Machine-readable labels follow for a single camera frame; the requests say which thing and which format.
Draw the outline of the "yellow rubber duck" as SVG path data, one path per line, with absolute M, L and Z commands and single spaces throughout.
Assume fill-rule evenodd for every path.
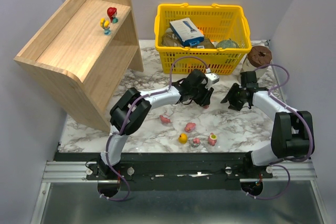
M 178 137 L 178 141 L 181 143 L 181 144 L 186 144 L 187 141 L 188 141 L 188 136 L 185 134 L 185 133 L 181 133 Z

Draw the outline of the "yellow blue duck toy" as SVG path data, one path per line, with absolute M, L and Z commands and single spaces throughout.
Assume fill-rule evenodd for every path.
M 106 20 L 105 18 L 100 19 L 100 27 L 104 30 L 105 35 L 110 35 L 111 30 L 110 30 L 110 22 Z

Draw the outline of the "red haired mermaid toy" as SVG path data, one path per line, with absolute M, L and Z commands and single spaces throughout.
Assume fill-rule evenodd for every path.
M 115 23 L 117 23 L 119 21 L 118 18 L 117 18 L 117 8 L 115 8 L 115 7 L 109 7 L 107 9 L 107 15 L 108 15 L 108 17 L 110 19 L 110 22 L 112 24 L 115 24 Z

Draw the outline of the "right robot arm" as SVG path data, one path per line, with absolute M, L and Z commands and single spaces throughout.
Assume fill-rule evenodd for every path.
M 268 166 L 284 160 L 303 162 L 314 152 L 313 121 L 308 111 L 298 111 L 260 87 L 254 71 L 242 72 L 240 84 L 234 83 L 221 103 L 240 111 L 245 104 L 257 107 L 273 120 L 270 143 L 248 152 L 245 166 Z

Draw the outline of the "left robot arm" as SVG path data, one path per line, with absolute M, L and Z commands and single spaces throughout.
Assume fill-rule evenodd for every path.
M 206 69 L 205 73 L 194 69 L 186 78 L 171 81 L 165 88 L 152 91 L 128 89 L 110 110 L 109 138 L 101 154 L 102 162 L 108 167 L 107 171 L 124 179 L 113 166 L 121 160 L 128 137 L 141 127 L 151 110 L 187 101 L 195 102 L 201 107 L 210 105 L 213 85 L 218 81 L 219 76 L 210 69 Z

